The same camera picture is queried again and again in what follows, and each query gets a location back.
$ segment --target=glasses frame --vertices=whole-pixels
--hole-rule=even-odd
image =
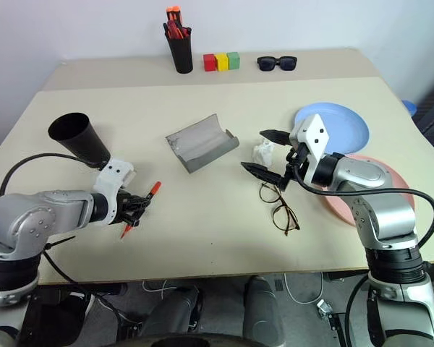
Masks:
[[[278,197],[275,200],[273,200],[273,201],[271,201],[271,200],[265,200],[262,197],[262,189],[264,189],[264,188],[267,188],[267,189],[271,190],[272,192],[275,192],[278,195]],[[259,188],[259,198],[262,201],[264,201],[265,203],[267,203],[267,204],[274,204],[274,203],[276,203],[278,201],[281,203],[280,205],[278,205],[277,207],[275,207],[272,210],[272,222],[273,222],[274,226],[277,227],[277,229],[279,229],[281,231],[284,231],[284,234],[286,236],[288,236],[288,232],[291,231],[291,230],[294,230],[294,229],[300,230],[301,229],[300,226],[299,226],[299,220],[297,219],[296,213],[294,213],[294,211],[286,203],[285,199],[283,199],[283,197],[281,196],[281,190],[278,187],[276,187],[276,186],[274,186],[272,184],[262,183],[260,185],[260,188]],[[277,212],[279,212],[282,208],[284,208],[284,210],[286,212],[286,216],[288,217],[287,218],[288,221],[286,222],[286,227],[284,227],[284,228],[281,228],[275,222],[275,214]]]

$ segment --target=black cable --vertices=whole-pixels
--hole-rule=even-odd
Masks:
[[[5,190],[7,189],[9,179],[12,177],[12,175],[18,168],[20,168],[21,166],[23,166],[24,164],[26,164],[31,160],[42,158],[42,157],[60,157],[60,158],[72,159],[84,163],[85,165],[90,166],[92,168],[96,168],[98,166],[97,163],[92,163],[90,161],[80,159],[78,157],[73,157],[72,155],[66,155],[60,153],[41,153],[41,154],[31,155],[30,157],[24,158],[20,162],[14,164],[13,167],[7,172],[0,186],[0,197],[5,195]]]
[[[116,340],[119,339],[119,334],[121,332],[121,328],[122,328],[122,318],[121,315],[119,314],[119,310],[114,307],[114,305],[109,302],[108,300],[106,300],[102,295],[94,292],[94,291],[90,291],[86,288],[84,288],[79,282],[73,280],[72,278],[70,278],[68,275],[66,275],[66,273],[64,273],[63,270],[61,270],[59,268],[58,265],[56,265],[56,263],[51,259],[50,255],[47,253],[47,251],[43,251],[43,256],[48,260],[48,262],[50,263],[50,265],[52,266],[52,268],[65,280],[67,280],[69,283],[71,283],[73,286],[75,286],[77,289],[79,289],[81,292],[83,292],[84,294],[91,294],[94,297],[96,297],[98,300],[100,300],[103,304],[105,304],[107,307],[109,307],[109,309],[114,313],[114,315],[116,316],[117,319],[117,334],[116,334]]]
[[[344,334],[346,336],[346,344],[348,347],[353,347],[351,339],[350,339],[350,312],[352,309],[352,303],[354,302],[355,296],[357,295],[357,292],[359,291],[360,287],[362,287],[362,284],[365,283],[368,279],[368,275],[363,276],[359,282],[355,285],[354,289],[352,289],[352,292],[350,293],[349,300],[347,302],[346,306],[346,314],[344,316]]]
[[[319,190],[308,186],[304,179],[301,177],[299,173],[300,167],[297,164],[294,164],[294,177],[297,180],[297,183],[304,188],[305,190],[317,194],[317,195],[327,195],[327,196],[335,196],[335,197],[356,197],[360,195],[372,195],[372,194],[388,194],[388,193],[399,193],[399,194],[412,194],[417,195],[418,197],[422,197],[426,201],[428,201],[433,208],[434,213],[434,199],[426,193],[420,192],[419,190],[414,189],[403,189],[403,188],[382,188],[382,189],[366,189],[360,190],[358,192],[340,192],[340,191],[329,191],[329,190]],[[430,237],[434,234],[434,214],[433,214],[433,222],[431,223],[429,229],[426,234],[421,238],[420,242],[418,242],[418,247],[421,248],[430,239]]]

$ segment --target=white cable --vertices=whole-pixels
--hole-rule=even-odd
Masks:
[[[98,303],[99,303],[102,307],[104,307],[105,309],[108,309],[109,311],[112,311],[112,309],[111,309],[110,307],[107,307],[105,304],[103,304],[103,302],[101,302],[100,299],[97,299],[97,300],[98,300]],[[125,317],[125,314],[123,314],[123,313],[120,312],[119,310],[118,310],[117,312],[119,313],[119,316],[122,317],[122,319],[124,319],[124,320],[126,320],[126,321],[128,321],[128,322],[131,322],[132,324],[142,324],[142,322],[135,322],[135,321],[130,320],[129,318]]]
[[[148,293],[157,293],[157,292],[161,292],[161,299],[164,299],[164,291],[168,291],[169,289],[176,289],[176,287],[167,287],[166,288],[166,283],[167,280],[164,280],[164,282],[162,283],[162,287],[161,289],[148,289],[145,286],[145,281],[142,282],[142,288],[144,291],[147,291]]]
[[[288,280],[286,279],[286,273],[283,274],[284,276],[284,285],[286,286],[286,291],[288,292],[288,295],[291,297],[292,301],[301,304],[301,305],[307,305],[307,304],[313,304],[314,302],[316,302],[317,300],[319,300],[321,298],[321,296],[323,295],[323,285],[324,285],[324,280],[323,280],[323,273],[321,274],[321,287],[320,287],[320,293],[317,295],[317,297],[313,300],[309,300],[309,301],[299,301],[296,300],[296,298],[294,298],[291,294],[291,291],[289,290],[289,286],[288,286]]]

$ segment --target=glasses lens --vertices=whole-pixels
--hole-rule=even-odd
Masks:
[[[271,71],[275,68],[276,60],[275,58],[265,57],[265,58],[260,58],[258,63],[259,63],[259,69],[261,71]]]
[[[296,215],[288,206],[280,205],[273,210],[272,219],[273,224],[275,224],[278,229],[285,231],[285,234],[287,234],[287,231],[299,229]]]
[[[293,56],[282,56],[280,58],[280,69],[292,71],[296,68],[297,58]]]
[[[262,186],[260,186],[259,195],[262,201],[268,203],[276,202],[280,198],[277,188],[271,184],[262,184]]]

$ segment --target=blue plate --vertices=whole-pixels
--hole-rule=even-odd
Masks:
[[[320,114],[330,136],[326,153],[350,154],[367,145],[370,130],[363,118],[350,108],[337,103],[313,103],[301,108],[294,121],[301,121],[315,113]]]

